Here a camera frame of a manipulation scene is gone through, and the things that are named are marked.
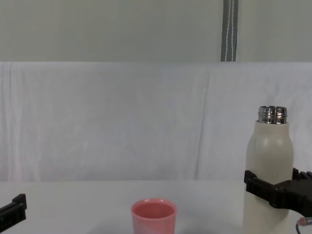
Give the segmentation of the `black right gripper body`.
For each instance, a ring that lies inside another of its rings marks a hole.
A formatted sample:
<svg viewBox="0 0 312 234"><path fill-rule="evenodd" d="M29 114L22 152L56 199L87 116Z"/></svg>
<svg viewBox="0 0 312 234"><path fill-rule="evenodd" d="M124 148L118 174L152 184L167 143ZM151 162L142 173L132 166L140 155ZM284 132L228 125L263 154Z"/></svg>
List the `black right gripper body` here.
<svg viewBox="0 0 312 234"><path fill-rule="evenodd" d="M276 209L312 216L312 180L287 180L272 186L269 204Z"/></svg>

